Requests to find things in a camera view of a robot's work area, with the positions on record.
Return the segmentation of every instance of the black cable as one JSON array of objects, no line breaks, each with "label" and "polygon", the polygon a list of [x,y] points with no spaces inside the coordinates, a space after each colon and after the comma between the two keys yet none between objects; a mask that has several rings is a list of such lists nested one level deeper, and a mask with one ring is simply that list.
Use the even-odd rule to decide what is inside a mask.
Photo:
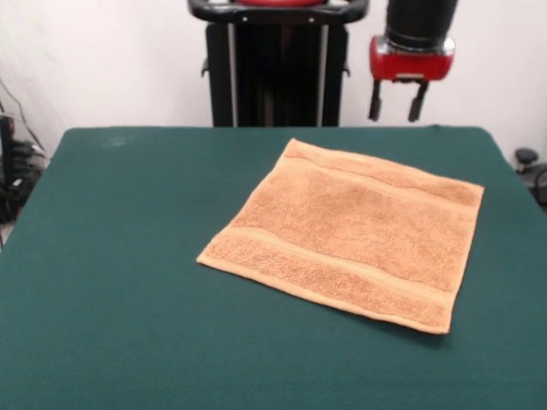
[{"label": "black cable", "polygon": [[21,121],[23,122],[23,125],[25,126],[28,133],[31,135],[31,137],[34,140],[34,142],[36,143],[36,145],[38,147],[40,147],[40,149],[43,152],[45,152],[44,146],[42,145],[42,143],[40,143],[40,140],[38,139],[36,134],[31,130],[30,126],[28,126],[28,123],[26,122],[26,117],[25,117],[25,112],[23,111],[23,106],[21,105],[20,101],[17,98],[15,98],[15,96],[11,93],[11,91],[6,86],[6,84],[4,84],[4,82],[2,80],[2,77],[0,77],[0,86],[2,86],[5,93],[8,94],[8,97],[11,98],[14,101],[14,103],[17,105],[17,108],[19,109],[19,112],[21,114]]}]

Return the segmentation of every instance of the black robot stand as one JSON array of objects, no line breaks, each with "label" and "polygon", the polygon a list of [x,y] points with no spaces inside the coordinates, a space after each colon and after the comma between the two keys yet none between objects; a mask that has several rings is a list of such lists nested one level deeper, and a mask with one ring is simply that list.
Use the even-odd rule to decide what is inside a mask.
[{"label": "black robot stand", "polygon": [[189,0],[206,30],[214,126],[337,126],[348,33],[368,0],[263,7]]}]

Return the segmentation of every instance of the green tablecloth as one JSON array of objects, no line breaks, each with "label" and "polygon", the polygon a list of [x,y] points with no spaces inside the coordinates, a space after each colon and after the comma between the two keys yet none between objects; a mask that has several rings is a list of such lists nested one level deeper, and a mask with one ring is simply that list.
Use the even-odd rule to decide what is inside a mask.
[{"label": "green tablecloth", "polygon": [[[446,337],[195,263],[289,138],[486,187]],[[0,409],[540,409],[547,221],[475,128],[72,130],[0,256]]]}]

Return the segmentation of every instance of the orange towel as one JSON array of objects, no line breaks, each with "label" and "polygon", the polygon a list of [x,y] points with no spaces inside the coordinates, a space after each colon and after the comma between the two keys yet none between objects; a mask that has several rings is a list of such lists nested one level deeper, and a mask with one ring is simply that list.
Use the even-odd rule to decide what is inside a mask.
[{"label": "orange towel", "polygon": [[448,333],[483,188],[291,140],[197,261],[333,308]]}]

